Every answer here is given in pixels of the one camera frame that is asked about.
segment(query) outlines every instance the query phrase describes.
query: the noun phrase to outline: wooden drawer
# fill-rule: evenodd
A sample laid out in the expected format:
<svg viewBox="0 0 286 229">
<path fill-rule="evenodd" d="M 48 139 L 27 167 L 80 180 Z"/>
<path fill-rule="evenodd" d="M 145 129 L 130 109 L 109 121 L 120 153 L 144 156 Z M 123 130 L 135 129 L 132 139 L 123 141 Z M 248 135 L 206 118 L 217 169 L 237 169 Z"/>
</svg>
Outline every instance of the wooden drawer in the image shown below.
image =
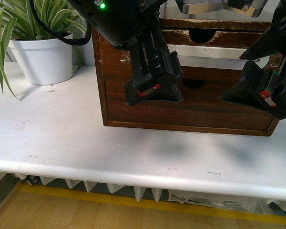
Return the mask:
<svg viewBox="0 0 286 229">
<path fill-rule="evenodd" d="M 269 23 L 162 19 L 161 26 L 168 44 L 245 49 Z M 128 107 L 123 84 L 132 77 L 129 52 L 115 50 L 96 31 L 93 45 L 104 125 L 270 136 L 278 123 L 270 114 L 217 99 L 239 80 L 240 70 L 183 67 L 184 79 L 178 83 L 183 102 Z M 272 56 L 265 68 L 276 68 L 280 58 Z"/>
</svg>

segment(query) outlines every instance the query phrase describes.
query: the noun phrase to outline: wooden floor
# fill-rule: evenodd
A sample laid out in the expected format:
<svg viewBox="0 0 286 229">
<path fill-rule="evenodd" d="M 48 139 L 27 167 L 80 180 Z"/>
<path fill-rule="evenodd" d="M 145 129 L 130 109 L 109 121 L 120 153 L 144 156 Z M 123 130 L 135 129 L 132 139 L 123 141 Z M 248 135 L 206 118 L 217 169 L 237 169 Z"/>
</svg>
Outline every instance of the wooden floor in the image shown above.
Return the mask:
<svg viewBox="0 0 286 229">
<path fill-rule="evenodd" d="M 18 184 L 0 229 L 286 229 L 286 217 Z"/>
</svg>

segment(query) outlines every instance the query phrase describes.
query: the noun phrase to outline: radiator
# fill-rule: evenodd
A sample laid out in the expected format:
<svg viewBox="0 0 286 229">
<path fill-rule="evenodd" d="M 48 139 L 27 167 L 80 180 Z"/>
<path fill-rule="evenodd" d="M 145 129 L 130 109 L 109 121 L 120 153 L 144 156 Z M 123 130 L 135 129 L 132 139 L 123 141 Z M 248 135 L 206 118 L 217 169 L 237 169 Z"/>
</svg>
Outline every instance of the radiator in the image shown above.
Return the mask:
<svg viewBox="0 0 286 229">
<path fill-rule="evenodd" d="M 15 174 L 16 177 L 19 177 L 22 180 L 25 180 L 28 175 L 26 174 Z M 46 185 L 50 183 L 51 181 L 57 179 L 56 177 L 40 177 L 40 180 L 43 185 Z M 65 179 L 66 184 L 70 189 L 74 188 L 78 183 L 80 183 L 80 180 L 70 180 L 70 179 Z M 83 181 L 86 187 L 86 191 L 90 192 L 94 186 L 97 184 L 97 182 L 91 182 L 91 181 Z M 116 191 L 120 190 L 121 188 L 125 187 L 126 185 L 117 185 L 117 184 L 106 184 L 107 188 L 110 193 L 115 193 Z M 138 202 L 140 202 L 144 192 L 145 192 L 146 187 L 136 187 L 133 186 L 135 198 Z M 159 188 L 152 188 L 152 193 L 153 193 L 153 198 L 156 202 L 159 201 L 160 196 L 162 194 L 162 189 Z"/>
</svg>

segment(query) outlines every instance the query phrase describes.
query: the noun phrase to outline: spider plant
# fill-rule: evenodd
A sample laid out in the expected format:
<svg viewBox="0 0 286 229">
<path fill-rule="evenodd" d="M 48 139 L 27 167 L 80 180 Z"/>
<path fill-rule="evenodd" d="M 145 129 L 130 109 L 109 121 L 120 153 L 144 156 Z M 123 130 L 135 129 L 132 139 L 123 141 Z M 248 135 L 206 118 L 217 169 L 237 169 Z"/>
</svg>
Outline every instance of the spider plant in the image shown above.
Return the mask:
<svg viewBox="0 0 286 229">
<path fill-rule="evenodd" d="M 34 3 L 39 18 L 54 32 L 85 33 L 86 29 L 77 23 L 78 19 L 82 20 L 81 16 L 69 6 L 67 0 L 34 0 Z M 10 39 L 38 41 L 54 37 L 35 21 L 29 0 L 0 0 L 0 84 L 3 92 L 3 81 L 5 81 L 15 96 L 4 72 L 5 53 Z M 79 67 L 81 64 L 82 57 L 79 55 Z"/>
</svg>

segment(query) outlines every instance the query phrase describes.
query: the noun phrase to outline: plant leaf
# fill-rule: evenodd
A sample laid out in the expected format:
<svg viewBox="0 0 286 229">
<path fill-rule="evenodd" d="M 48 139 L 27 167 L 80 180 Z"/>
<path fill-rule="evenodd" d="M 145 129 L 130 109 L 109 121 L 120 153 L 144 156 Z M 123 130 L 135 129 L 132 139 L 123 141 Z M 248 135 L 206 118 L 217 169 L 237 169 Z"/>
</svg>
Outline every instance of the plant leaf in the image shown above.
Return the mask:
<svg viewBox="0 0 286 229">
<path fill-rule="evenodd" d="M 8 78 L 4 71 L 5 53 L 9 45 L 10 38 L 13 32 L 15 23 L 17 21 L 17 18 L 11 18 L 11 20 L 9 20 L 4 26 L 4 28 L 2 29 L 2 15 L 3 15 L 4 10 L 5 10 L 5 7 L 2 7 L 0 10 L 0 84 L 1 84 L 1 89 L 3 92 L 3 80 L 4 80 L 10 92 L 13 94 L 13 96 L 17 98 L 17 96 L 14 94 L 14 92 L 12 91 L 10 87 Z"/>
</svg>

